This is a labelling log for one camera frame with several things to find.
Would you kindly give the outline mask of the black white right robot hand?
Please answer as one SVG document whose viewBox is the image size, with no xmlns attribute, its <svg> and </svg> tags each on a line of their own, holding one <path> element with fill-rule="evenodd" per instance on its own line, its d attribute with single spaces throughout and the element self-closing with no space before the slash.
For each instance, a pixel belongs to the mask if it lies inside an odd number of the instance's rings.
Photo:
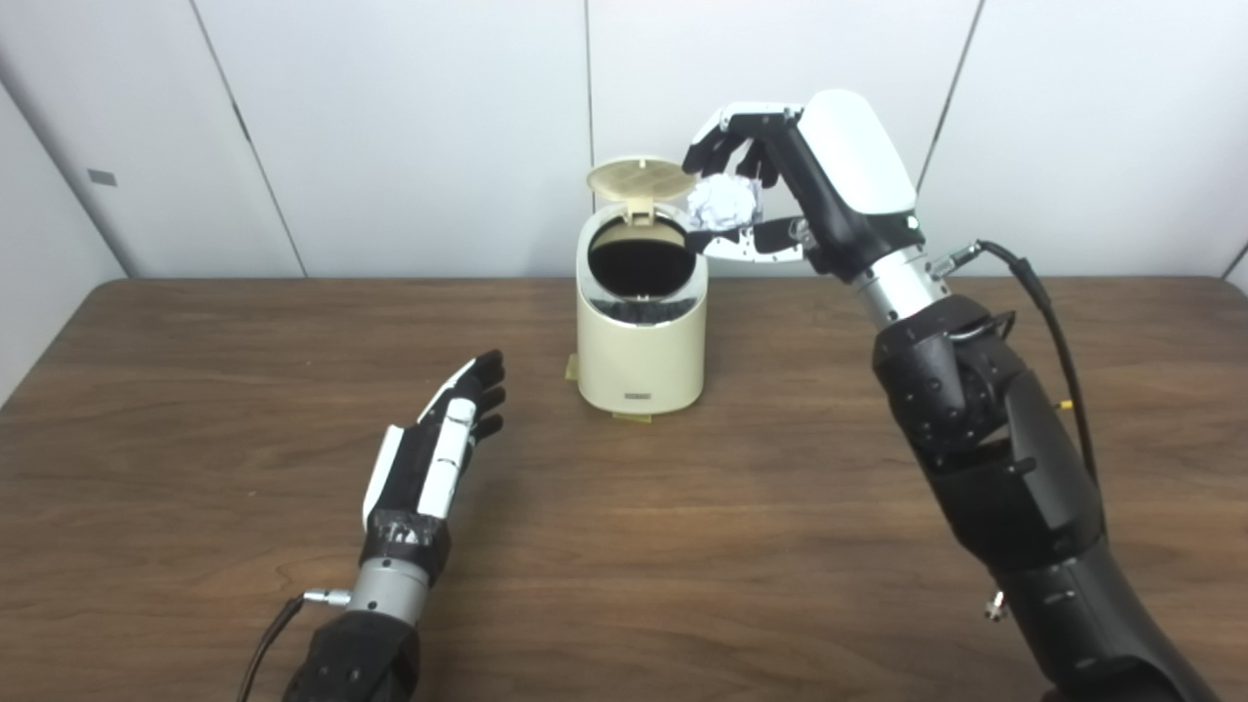
<svg viewBox="0 0 1248 702">
<path fill-rule="evenodd" d="M 738 101 L 718 107 L 691 137 L 681 171 L 726 172 L 761 189 L 785 185 L 799 205 L 786 219 L 696 225 L 686 249 L 748 264 L 806 261 L 842 284 L 880 259 L 924 245 L 917 189 L 877 112 L 856 92 L 817 92 L 807 102 Z"/>
</svg>

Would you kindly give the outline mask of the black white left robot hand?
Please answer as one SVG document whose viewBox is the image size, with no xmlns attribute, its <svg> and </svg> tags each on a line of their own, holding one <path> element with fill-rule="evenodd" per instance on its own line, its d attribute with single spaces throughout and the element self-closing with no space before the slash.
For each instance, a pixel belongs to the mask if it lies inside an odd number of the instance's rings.
<svg viewBox="0 0 1248 702">
<path fill-rule="evenodd" d="M 504 355 L 494 349 L 451 373 L 411 426 L 389 426 L 362 506 L 361 563 L 389 560 L 436 585 L 451 555 L 449 511 L 474 448 L 504 418 Z"/>
</svg>

